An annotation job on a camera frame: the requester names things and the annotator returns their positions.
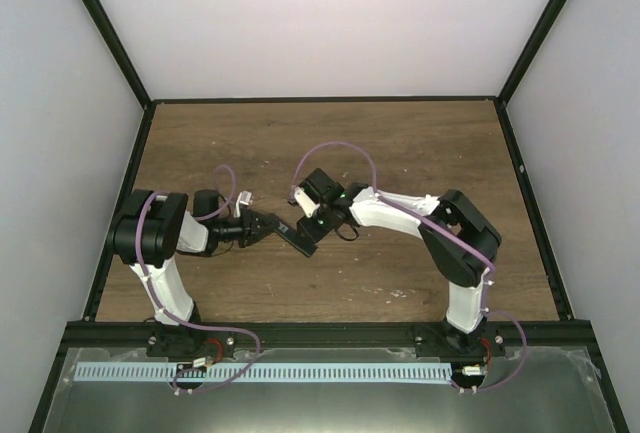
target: wood grain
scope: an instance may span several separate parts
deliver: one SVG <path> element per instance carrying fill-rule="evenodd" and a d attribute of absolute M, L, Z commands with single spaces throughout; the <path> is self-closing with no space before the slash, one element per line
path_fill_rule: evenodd
<path fill-rule="evenodd" d="M 213 188 L 231 165 L 258 211 L 295 224 L 286 198 L 304 153 L 345 140 L 367 150 L 379 187 L 409 195 L 463 191 L 502 234 L 492 309 L 523 320 L 557 319 L 533 233 L 491 102 L 160 105 L 136 187 L 188 193 Z M 369 182 L 358 153 L 329 148 L 302 174 L 322 167 L 343 185 Z M 230 183 L 221 179 L 221 191 Z M 439 320 L 448 287 L 424 244 L 367 228 L 353 243 L 330 235 L 304 258 L 276 235 L 216 258 L 178 257 L 187 291 L 208 321 Z M 152 308 L 137 277 L 114 258 L 99 320 L 139 321 Z"/>

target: white backdrop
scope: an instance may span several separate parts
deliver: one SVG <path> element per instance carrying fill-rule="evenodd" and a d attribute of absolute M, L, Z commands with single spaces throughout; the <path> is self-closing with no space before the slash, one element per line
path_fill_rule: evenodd
<path fill-rule="evenodd" d="M 152 98 L 491 95 L 547 0 L 102 0 Z"/>
<path fill-rule="evenodd" d="M 80 0 L 0 1 L 0 430 L 79 320 L 142 117 Z"/>
<path fill-rule="evenodd" d="M 640 0 L 569 0 L 509 104 L 579 318 L 640 431 Z"/>

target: cable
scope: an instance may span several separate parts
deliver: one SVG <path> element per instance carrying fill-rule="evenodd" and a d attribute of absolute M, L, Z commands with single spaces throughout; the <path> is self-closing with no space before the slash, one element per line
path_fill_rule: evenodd
<path fill-rule="evenodd" d="M 221 165 L 226 167 L 229 172 L 231 173 L 231 178 L 232 178 L 232 182 L 233 182 L 233 186 L 232 186 L 232 194 L 229 196 L 233 196 L 233 192 L 235 192 L 235 174 L 233 173 L 233 170 L 228 167 L 227 165 Z M 182 326 L 186 326 L 187 328 L 192 328 L 194 330 L 200 330 L 200 331 L 217 331 L 217 332 L 226 332 L 226 333 L 240 333 L 243 335 L 248 335 L 250 336 L 256 344 L 256 354 L 253 358 L 251 358 L 249 360 L 249 362 L 240 369 L 240 371 L 238 371 L 235 375 L 231 376 L 230 378 L 217 383 L 215 385 L 206 387 L 206 388 L 198 388 L 196 390 L 192 390 L 192 389 L 188 389 L 188 390 L 184 390 L 182 388 L 178 388 L 176 385 L 176 379 L 174 378 L 174 387 L 175 387 L 175 391 L 176 394 L 180 394 L 180 392 L 187 392 L 189 394 L 192 393 L 205 393 L 207 391 L 212 391 L 212 390 L 217 390 L 219 388 L 222 388 L 223 386 L 226 386 L 230 383 L 232 383 L 234 380 L 236 380 L 237 378 L 241 377 L 249 368 L 251 368 L 251 366 L 258 361 L 258 359 L 260 358 L 260 352 L 261 352 L 261 345 L 260 345 L 260 338 L 258 338 L 258 335 L 256 335 L 253 331 L 249 331 L 249 330 L 245 330 L 244 328 L 236 328 L 233 326 L 206 326 L 206 325 L 198 325 L 196 323 L 190 323 L 188 321 L 184 321 L 183 319 L 177 317 L 176 315 L 174 315 L 173 313 L 171 313 L 170 311 L 168 311 L 164 305 L 162 304 L 162 302 L 160 301 L 160 298 L 158 298 L 158 294 L 156 293 L 155 288 L 153 287 L 153 279 L 151 278 L 151 274 L 149 273 L 149 268 L 147 267 L 146 263 L 144 262 L 144 258 L 142 257 L 142 228 L 144 225 L 144 220 L 147 217 L 147 212 L 149 211 L 149 208 L 151 207 L 151 203 L 153 203 L 153 201 L 156 199 L 156 197 L 158 197 L 159 195 L 165 195 L 166 193 L 163 192 L 154 192 L 151 195 L 149 195 L 149 198 L 147 198 L 147 201 L 145 201 L 144 205 L 142 206 L 142 211 L 140 213 L 140 219 L 138 220 L 138 225 L 136 226 L 136 237 L 135 237 L 135 250 L 136 250 L 136 260 L 138 261 L 138 263 L 140 264 L 140 268 L 142 269 L 142 272 L 144 273 L 144 277 L 142 278 L 142 281 L 145 282 L 147 284 L 147 288 L 149 290 L 149 295 L 151 296 L 151 299 L 153 300 L 154 305 L 160 310 L 160 312 L 164 313 L 164 315 L 169 318 L 172 321 L 175 321 L 176 323 L 178 323 L 179 325 Z"/>
<path fill-rule="evenodd" d="M 231 200 L 233 198 L 233 195 L 236 194 L 236 174 L 233 172 L 233 170 L 231 169 L 231 167 L 229 165 L 218 165 L 218 166 L 216 166 L 215 170 L 213 170 L 213 184 L 216 187 L 216 190 L 219 190 L 218 183 L 216 182 L 216 175 L 220 172 L 220 169 L 227 170 L 229 172 L 229 175 L 231 176 L 231 193 L 229 194 L 229 197 L 224 201 L 224 203 L 222 203 L 222 206 L 220 206 L 220 208 L 218 208 L 213 213 L 209 213 L 209 214 L 204 215 L 204 216 L 194 217 L 193 219 L 196 220 L 196 221 L 204 221 L 204 220 L 208 220 L 210 218 L 214 218 L 215 216 L 217 216 L 220 213 L 222 213 L 225 208 L 227 208 L 228 206 L 231 205 Z"/>
<path fill-rule="evenodd" d="M 360 148 L 357 145 L 354 145 L 352 143 L 346 142 L 346 141 L 327 141 L 325 143 L 320 143 L 319 145 L 314 146 L 313 148 L 311 148 L 309 151 L 307 151 L 307 153 L 305 153 L 305 155 L 302 157 L 302 159 L 300 160 L 300 162 L 298 163 L 298 166 L 296 167 L 296 171 L 293 174 L 293 180 L 291 181 L 291 191 L 290 191 L 290 197 L 293 200 L 294 199 L 294 191 L 296 188 L 296 182 L 298 179 L 298 174 L 300 173 L 300 170 L 302 169 L 302 166 L 304 165 L 304 163 L 307 161 L 307 158 L 309 158 L 309 156 L 322 149 L 322 148 L 326 148 L 327 146 L 346 146 L 348 148 L 352 148 L 360 153 L 362 153 L 362 155 L 366 158 L 367 162 L 369 163 L 369 166 L 371 167 L 371 187 L 373 188 L 373 192 L 375 193 L 376 197 L 383 203 L 385 203 L 386 205 L 391 206 L 392 208 L 396 208 L 397 210 L 402 211 L 403 213 L 406 213 L 409 216 L 412 216 L 413 218 L 416 218 L 417 220 L 419 220 L 421 223 L 423 223 L 424 225 L 426 225 L 427 227 L 429 227 L 430 229 L 438 232 L 440 235 L 444 236 L 445 238 L 447 238 L 449 241 L 451 241 L 453 244 L 455 244 L 456 246 L 462 248 L 464 251 L 466 251 L 467 253 L 473 255 L 474 257 L 476 257 L 483 265 L 485 265 L 486 267 L 486 274 L 483 274 L 483 278 L 481 281 L 488 281 L 489 279 L 491 279 L 493 277 L 493 275 L 496 272 L 496 267 L 495 265 L 491 262 L 491 260 L 489 260 L 486 256 L 484 256 L 481 252 L 479 252 L 478 250 L 476 250 L 475 248 L 473 248 L 472 246 L 468 245 L 467 243 L 465 243 L 464 241 L 462 241 L 460 238 L 458 238 L 457 236 L 455 236 L 453 233 L 451 233 L 450 231 L 448 231 L 445 228 L 442 228 L 440 225 L 434 223 L 433 221 L 429 220 L 428 218 L 421 216 L 420 214 L 404 207 L 403 205 L 400 205 L 398 203 L 395 203 L 387 198 L 385 198 L 384 196 L 382 196 L 380 194 L 380 192 L 378 191 L 378 174 L 376 171 L 376 165 L 373 162 L 373 159 L 371 158 L 371 156 L 362 148 Z M 515 378 L 515 376 L 518 375 L 518 373 L 520 373 L 520 370 L 522 369 L 522 367 L 524 366 L 524 363 L 526 361 L 526 357 L 527 357 L 527 338 L 526 335 L 524 333 L 524 330 L 522 329 L 522 326 L 520 325 L 520 323 L 518 323 L 518 321 L 511 316 L 509 313 L 505 312 L 505 311 L 496 311 L 496 312 L 489 312 L 489 309 L 487 308 L 487 289 L 483 288 L 482 290 L 482 297 L 481 297 L 481 301 L 480 301 L 480 308 L 481 308 L 481 312 L 484 316 L 486 316 L 487 318 L 497 315 L 497 316 L 504 316 L 505 318 L 508 318 L 509 320 L 511 320 L 513 322 L 513 324 L 516 326 L 516 328 L 518 329 L 518 332 L 520 333 L 520 337 L 522 338 L 522 359 L 520 361 L 520 363 L 518 364 L 518 367 L 515 369 L 515 371 L 509 375 L 507 378 L 505 378 L 504 380 L 488 386 L 486 388 L 480 388 L 477 391 L 489 391 L 489 390 L 493 390 L 499 386 L 504 385 L 505 383 L 511 381 L 513 378 Z"/>

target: brown wood surface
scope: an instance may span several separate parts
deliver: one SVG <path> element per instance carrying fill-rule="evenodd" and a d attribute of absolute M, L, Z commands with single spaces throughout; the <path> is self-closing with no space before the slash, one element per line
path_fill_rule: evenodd
<path fill-rule="evenodd" d="M 253 208 L 295 225 L 301 210 L 286 198 L 295 167 L 311 147 L 345 140 L 367 150 L 378 186 L 408 195 L 463 191 L 502 234 L 492 309 L 523 320 L 557 319 L 553 300 L 491 102 L 160 105 L 136 187 L 184 192 L 213 188 L 211 173 L 231 165 Z M 343 185 L 369 182 L 366 161 L 347 148 L 311 157 Z M 221 191 L 230 182 L 221 178 Z M 446 280 L 426 247 L 408 235 L 361 229 L 358 241 L 335 235 L 307 259 L 276 235 L 217 258 L 179 256 L 185 288 L 208 321 L 439 320 Z M 114 258 L 98 319 L 152 315 L 143 287 Z"/>

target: white wall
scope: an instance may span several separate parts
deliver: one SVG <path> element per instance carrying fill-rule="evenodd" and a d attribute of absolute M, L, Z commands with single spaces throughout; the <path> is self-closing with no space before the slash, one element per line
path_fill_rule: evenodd
<path fill-rule="evenodd" d="M 153 98 L 492 95 L 547 0 L 102 0 Z"/>
<path fill-rule="evenodd" d="M 640 0 L 569 0 L 509 113 L 576 314 L 640 431 Z"/>
<path fill-rule="evenodd" d="M 0 418 L 81 317 L 141 110 L 80 0 L 0 1 Z"/>

